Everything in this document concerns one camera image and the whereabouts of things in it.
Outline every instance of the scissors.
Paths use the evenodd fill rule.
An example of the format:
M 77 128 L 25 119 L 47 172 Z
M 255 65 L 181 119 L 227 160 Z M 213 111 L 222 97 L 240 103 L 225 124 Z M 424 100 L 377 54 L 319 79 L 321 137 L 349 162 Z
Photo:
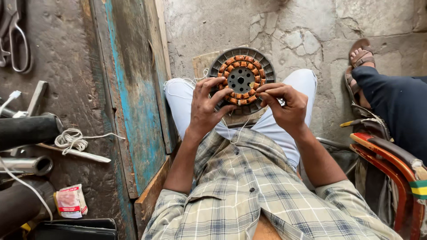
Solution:
M 0 3 L 0 9 L 3 11 L 3 22 L 0 28 L 0 67 L 5 67 L 7 65 L 6 57 L 11 56 L 13 70 L 18 73 L 25 72 L 29 68 L 30 53 L 25 33 L 18 26 L 18 22 L 22 18 L 22 0 L 0 0 Z M 9 32 L 9 51 L 6 51 L 3 48 L 7 32 Z M 22 68 L 19 68 L 18 63 L 16 62 L 19 61 L 21 57 L 18 50 L 19 47 L 16 46 L 18 37 L 16 32 L 21 35 L 25 45 L 25 64 Z

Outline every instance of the finger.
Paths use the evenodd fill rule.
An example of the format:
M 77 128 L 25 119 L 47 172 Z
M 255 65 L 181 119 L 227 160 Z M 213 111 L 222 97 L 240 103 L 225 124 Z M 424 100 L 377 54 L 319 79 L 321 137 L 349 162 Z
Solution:
M 210 79 L 209 81 L 205 81 L 202 86 L 201 95 L 207 97 L 209 92 L 211 91 L 211 88 L 223 81 L 225 81 L 225 77 L 216 77 L 216 78 Z
M 283 87 L 283 86 L 286 86 L 286 84 L 284 84 L 282 82 L 280 82 L 280 83 L 267 83 L 267 84 L 264 84 L 264 85 L 260 86 L 257 89 L 257 93 L 262 93 L 262 92 L 264 92 L 267 89 L 280 88 L 280 87 Z
M 226 115 L 228 112 L 231 112 L 232 110 L 237 109 L 236 105 L 226 105 L 223 106 L 217 113 L 216 116 L 218 117 L 218 119 L 221 119 L 224 115 Z
M 287 102 L 294 101 L 298 95 L 298 91 L 291 85 L 286 85 L 281 88 L 267 89 L 265 92 L 273 97 L 284 98 Z
M 215 106 L 217 103 L 221 101 L 221 99 L 224 98 L 225 95 L 230 94 L 233 92 L 233 89 L 231 88 L 224 88 L 218 92 L 216 92 L 212 97 L 210 102 Z
M 261 98 L 263 99 L 261 107 L 270 106 L 271 111 L 278 112 L 282 111 L 282 106 L 280 106 L 279 101 L 268 93 L 261 93 Z
M 196 90 L 197 92 L 200 92 L 200 90 L 202 89 L 203 84 L 205 82 L 207 82 L 207 81 L 212 80 L 212 79 L 214 79 L 214 78 L 210 77 L 210 78 L 205 78 L 203 80 L 200 80 L 198 83 L 196 83 L 196 86 L 195 86 L 194 90 Z

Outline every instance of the jeans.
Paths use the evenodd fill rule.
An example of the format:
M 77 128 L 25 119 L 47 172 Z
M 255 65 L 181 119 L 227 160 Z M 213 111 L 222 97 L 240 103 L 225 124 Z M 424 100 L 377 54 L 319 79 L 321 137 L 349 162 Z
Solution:
M 312 70 L 300 69 L 291 73 L 283 82 L 308 96 L 305 123 L 309 126 L 317 88 L 316 75 Z M 181 138 L 184 138 L 185 130 L 190 124 L 193 89 L 184 79 L 175 78 L 167 81 L 164 92 L 178 133 Z M 214 129 L 218 134 L 229 140 L 234 134 L 239 134 L 238 130 L 227 129 L 222 122 L 219 122 Z M 283 128 L 277 125 L 271 109 L 268 109 L 251 129 L 275 141 L 285 152 L 289 163 L 294 168 L 298 166 L 300 154 L 295 141 Z
M 427 164 L 427 77 L 385 76 L 368 66 L 351 74 L 395 144 Z

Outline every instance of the checkered shirt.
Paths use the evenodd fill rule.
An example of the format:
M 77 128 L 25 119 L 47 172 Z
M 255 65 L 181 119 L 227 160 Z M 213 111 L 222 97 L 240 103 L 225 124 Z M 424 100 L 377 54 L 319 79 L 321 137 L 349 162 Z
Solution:
M 236 144 L 209 133 L 194 174 L 189 196 L 162 190 L 142 239 L 251 239 L 260 211 L 282 239 L 400 239 L 350 181 L 312 193 L 278 144 L 250 129 Z

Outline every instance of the red label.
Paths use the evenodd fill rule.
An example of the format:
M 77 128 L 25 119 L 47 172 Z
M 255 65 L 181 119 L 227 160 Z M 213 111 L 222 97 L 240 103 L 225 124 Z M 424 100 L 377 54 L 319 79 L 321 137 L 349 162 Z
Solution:
M 79 187 L 73 187 L 73 188 L 68 188 L 68 189 L 61 190 L 61 192 L 66 192 L 66 191 L 76 191 L 76 190 L 78 190 L 78 189 L 79 189 Z
M 75 206 L 75 207 L 63 207 L 63 208 L 59 208 L 60 212 L 78 212 L 80 211 L 80 206 Z

